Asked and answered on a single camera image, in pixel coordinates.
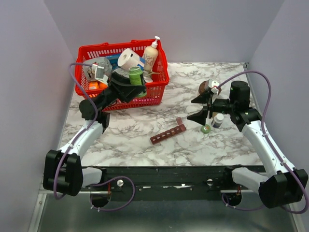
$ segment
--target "red basket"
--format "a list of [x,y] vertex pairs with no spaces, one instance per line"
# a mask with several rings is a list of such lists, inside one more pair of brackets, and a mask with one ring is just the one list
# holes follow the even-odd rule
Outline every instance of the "red basket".
[[[155,40],[132,40],[129,43],[120,43],[120,44],[103,43],[97,45],[82,46],[78,50],[78,58],[76,62],[85,62],[86,60],[92,58],[119,54],[123,52],[126,48],[131,48],[139,56],[142,56],[146,46],[150,46],[153,41]],[[168,62],[160,41],[158,41],[157,50],[159,51],[159,55],[153,66],[153,71],[160,74],[153,74],[152,75],[153,82],[145,84],[147,95],[142,98],[135,98],[130,103],[122,103],[119,100],[117,100],[116,104],[107,107],[105,111],[121,110],[127,108],[142,107],[147,105],[159,105],[161,103],[165,86],[169,83],[169,74],[168,74]],[[95,97],[102,91],[101,89],[89,90],[89,82],[84,75],[81,65],[76,66],[75,76],[77,81],[82,85],[82,87],[86,90],[86,93],[90,97]],[[83,92],[77,86],[75,87],[75,91],[78,95],[81,96],[84,95]]]

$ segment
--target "marble countertop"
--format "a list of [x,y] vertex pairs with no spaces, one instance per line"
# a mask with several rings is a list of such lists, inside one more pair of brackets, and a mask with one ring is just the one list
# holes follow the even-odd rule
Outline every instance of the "marble countertop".
[[[201,82],[212,78],[223,82],[243,71],[239,63],[169,63],[169,84],[162,103],[121,111],[112,111],[110,125],[91,145],[82,165],[100,166],[196,166],[258,165],[261,161],[249,141],[230,121],[209,134],[186,117],[201,110],[191,104]],[[228,98],[230,83],[222,87],[221,98]],[[73,94],[62,143],[67,143],[84,121],[78,106],[83,97]],[[187,131],[152,145],[150,137],[177,126],[181,117]]]

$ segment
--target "lotion bottle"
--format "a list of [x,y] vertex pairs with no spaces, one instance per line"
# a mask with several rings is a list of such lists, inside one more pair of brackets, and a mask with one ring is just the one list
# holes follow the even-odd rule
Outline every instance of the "lotion bottle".
[[154,38],[155,38],[155,41],[151,44],[151,46],[148,46],[145,48],[145,51],[142,57],[145,60],[144,70],[146,71],[150,71],[153,68],[155,60],[159,54],[156,47],[158,46],[158,40],[160,40],[160,37],[155,36]]

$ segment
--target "black metal base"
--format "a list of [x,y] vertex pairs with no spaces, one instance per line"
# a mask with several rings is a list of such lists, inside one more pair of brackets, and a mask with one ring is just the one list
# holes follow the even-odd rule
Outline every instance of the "black metal base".
[[[246,167],[254,172],[265,172],[263,166]],[[221,190],[238,188],[231,181],[228,166],[102,168],[103,181],[117,176],[126,176],[133,181],[134,201],[221,200]],[[126,179],[123,182],[122,187],[117,186],[117,181],[111,182],[113,201],[130,199],[132,185]],[[107,188],[106,185],[81,191],[107,191]]]

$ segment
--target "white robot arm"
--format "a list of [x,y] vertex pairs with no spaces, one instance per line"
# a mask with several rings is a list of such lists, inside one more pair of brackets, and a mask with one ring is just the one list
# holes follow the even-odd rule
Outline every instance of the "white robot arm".
[[264,176],[241,165],[236,165],[230,168],[233,182],[259,194],[261,201],[268,208],[300,201],[304,190],[295,176],[305,187],[308,175],[303,169],[296,169],[269,135],[266,126],[264,125],[264,128],[262,128],[261,115],[256,109],[249,106],[250,88],[248,84],[243,81],[233,81],[229,99],[215,98],[214,102],[212,102],[212,99],[214,99],[212,81],[206,82],[206,85],[205,91],[191,101],[192,103],[203,104],[203,109],[187,118],[205,125],[206,118],[212,117],[213,112],[229,114],[231,121],[255,148],[266,171],[266,176]]

